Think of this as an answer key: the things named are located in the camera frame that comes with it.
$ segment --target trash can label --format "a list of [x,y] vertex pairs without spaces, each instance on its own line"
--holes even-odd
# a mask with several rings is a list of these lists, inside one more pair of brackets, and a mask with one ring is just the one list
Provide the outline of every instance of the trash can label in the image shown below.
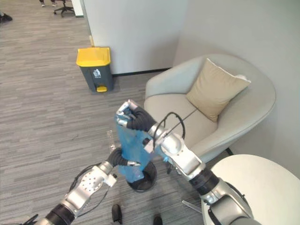
[[100,71],[98,69],[94,70],[93,75],[94,75],[95,78],[101,78],[101,74],[100,74]]

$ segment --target black shoe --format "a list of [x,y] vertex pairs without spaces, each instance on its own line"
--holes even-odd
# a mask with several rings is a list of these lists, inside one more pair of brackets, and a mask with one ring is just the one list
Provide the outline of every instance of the black shoe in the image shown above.
[[7,20],[7,21],[12,21],[13,18],[7,14],[4,14],[3,16],[0,16],[0,19],[2,20]]
[[122,224],[122,211],[118,204],[114,204],[112,206],[112,220],[113,222],[118,221],[120,224]]
[[163,220],[160,216],[155,216],[153,220],[153,225],[163,225]]

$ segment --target pillow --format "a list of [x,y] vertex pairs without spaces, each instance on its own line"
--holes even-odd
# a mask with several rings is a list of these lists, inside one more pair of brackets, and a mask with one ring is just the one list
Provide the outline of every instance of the pillow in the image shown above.
[[207,118],[216,122],[229,101],[245,89],[251,81],[245,76],[233,76],[206,59],[187,99]]

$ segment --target robotic arm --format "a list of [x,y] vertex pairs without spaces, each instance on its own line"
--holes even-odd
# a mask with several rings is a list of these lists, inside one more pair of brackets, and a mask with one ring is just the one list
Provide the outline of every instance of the robotic arm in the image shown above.
[[183,139],[158,123],[132,100],[125,102],[117,111],[117,122],[131,129],[143,130],[153,139],[145,146],[147,151],[153,146],[161,146],[162,152],[169,158],[184,178],[197,190],[200,198],[210,206],[209,216],[216,225],[258,224],[244,196],[231,184],[218,178],[205,163],[189,150]]
[[[152,136],[145,149],[153,151],[153,146],[161,146],[162,152],[198,191],[200,198],[210,206],[209,215],[216,225],[258,225],[253,220],[252,211],[239,191],[218,178],[208,169],[183,139],[158,123],[136,103],[129,100],[117,111],[117,122],[127,128],[143,130]],[[140,165],[121,156],[121,149],[114,150],[108,159],[93,166],[82,177],[79,185],[67,193],[61,202],[37,225],[69,225],[82,214],[92,195],[103,183],[112,187],[116,178],[111,170],[116,165]]]
[[92,195],[98,191],[103,183],[112,187],[116,178],[111,174],[117,165],[138,166],[138,162],[126,160],[121,155],[120,148],[115,149],[108,159],[93,166],[82,177],[79,185],[64,196],[61,202],[51,210],[37,225],[69,225],[77,218],[90,202]]

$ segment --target yellow lid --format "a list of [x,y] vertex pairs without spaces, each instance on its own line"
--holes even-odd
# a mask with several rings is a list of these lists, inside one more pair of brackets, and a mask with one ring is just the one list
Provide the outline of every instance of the yellow lid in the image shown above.
[[76,64],[80,67],[106,66],[111,62],[108,47],[78,49]]
[[106,91],[107,91],[107,87],[105,87],[105,86],[97,87],[97,92],[106,92]]

